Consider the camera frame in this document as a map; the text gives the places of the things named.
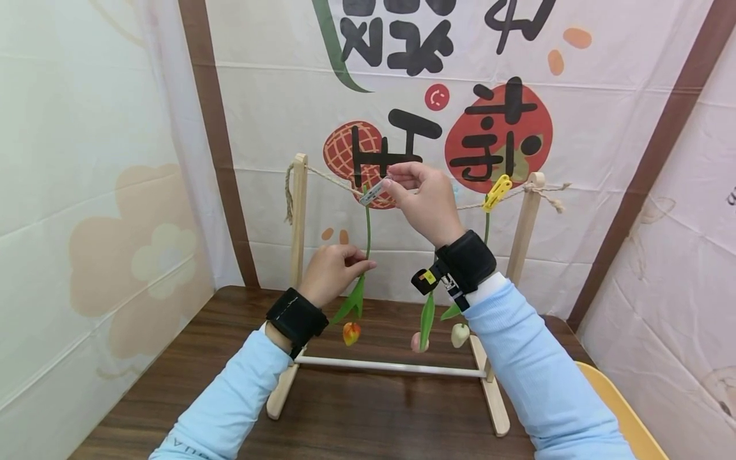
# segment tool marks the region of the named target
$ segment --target light blue sleeve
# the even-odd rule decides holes
[[[498,283],[500,275],[494,277]],[[633,459],[616,417],[514,285],[501,277],[493,292],[475,300],[464,315],[537,449],[535,458]]]
[[[233,460],[290,363],[262,330],[253,331],[149,460]]]

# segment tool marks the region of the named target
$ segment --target yellow chair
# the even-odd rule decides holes
[[[585,363],[577,363],[598,396],[606,403],[611,412],[618,418],[618,425],[623,437],[629,442],[631,450],[638,460],[668,460],[662,448],[654,440],[649,430],[634,413],[629,403],[623,399],[613,382],[601,371]]]

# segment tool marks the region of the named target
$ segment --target black wrist strap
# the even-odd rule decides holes
[[[449,246],[440,247],[435,255],[435,263],[429,269],[419,270],[411,279],[411,284],[426,295],[442,281],[460,310],[466,310],[469,305],[465,294],[477,291],[478,284],[493,274],[496,270],[495,257],[472,230]]]
[[[309,339],[319,336],[330,322],[322,310],[312,305],[294,288],[289,288],[266,314],[266,319],[289,339],[295,359]]]

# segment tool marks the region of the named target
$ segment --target wooden post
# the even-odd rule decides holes
[[[304,265],[304,225],[307,215],[307,155],[297,153],[294,161],[292,175],[294,177],[293,206],[291,212],[293,219],[291,221],[291,286],[298,288],[302,282],[302,266]],[[289,368],[284,371],[278,379],[278,384],[269,399],[266,401],[266,413],[272,420],[278,420],[281,417],[283,405],[286,403],[286,397],[289,395],[291,385],[297,377],[299,364],[292,363]]]
[[[541,172],[533,172],[529,175],[529,182],[535,187],[544,187],[545,175]],[[516,286],[519,285],[521,279],[521,270],[524,268],[524,260],[526,252],[529,249],[529,241],[531,240],[531,231],[534,229],[534,221],[537,220],[537,211],[539,210],[539,200],[541,196],[534,192],[527,191],[524,193],[524,201],[521,205],[519,213],[519,222],[516,226],[516,234],[514,235],[514,243],[511,248],[511,256],[509,257],[509,267],[506,270],[506,277],[510,279]],[[479,369],[483,369],[486,378],[481,379],[483,393],[486,397],[488,410],[491,413],[491,421],[493,421],[493,429],[496,436],[504,436],[509,432],[511,423],[509,414],[506,412],[506,406],[503,404],[498,381],[496,380],[491,361],[489,361],[486,351],[477,336],[470,337],[470,348],[473,350],[473,356]]]
[[[545,175],[541,172],[533,172],[529,175],[529,182],[534,187],[544,187]],[[516,225],[516,235],[514,235],[514,243],[509,256],[509,267],[506,269],[506,277],[516,287],[519,287],[521,281],[521,270],[524,268],[524,260],[531,240],[531,231],[534,229],[534,222],[537,220],[537,211],[541,199],[542,197],[539,194],[530,191],[524,192],[524,202],[521,205],[519,222]]]
[[[302,282],[304,265],[304,226],[307,216],[307,155],[297,153],[292,174],[294,177],[294,209],[291,223],[291,287],[298,288]]]

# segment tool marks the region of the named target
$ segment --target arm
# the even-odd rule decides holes
[[[355,246],[320,247],[309,262],[299,293],[322,308],[375,267]],[[287,353],[291,350],[291,342],[271,323],[253,331],[220,375],[181,414],[149,460],[233,460],[291,363]]]
[[[464,315],[537,449],[537,460],[633,459],[618,421],[514,285],[496,273]]]
[[[450,180],[422,163],[389,167],[383,187],[435,247],[465,234]],[[418,188],[415,194],[407,189]],[[537,448],[537,460],[633,459],[618,422],[544,320],[501,274],[469,293],[464,312]]]
[[[251,332],[150,460],[234,459],[290,362],[264,327]]]

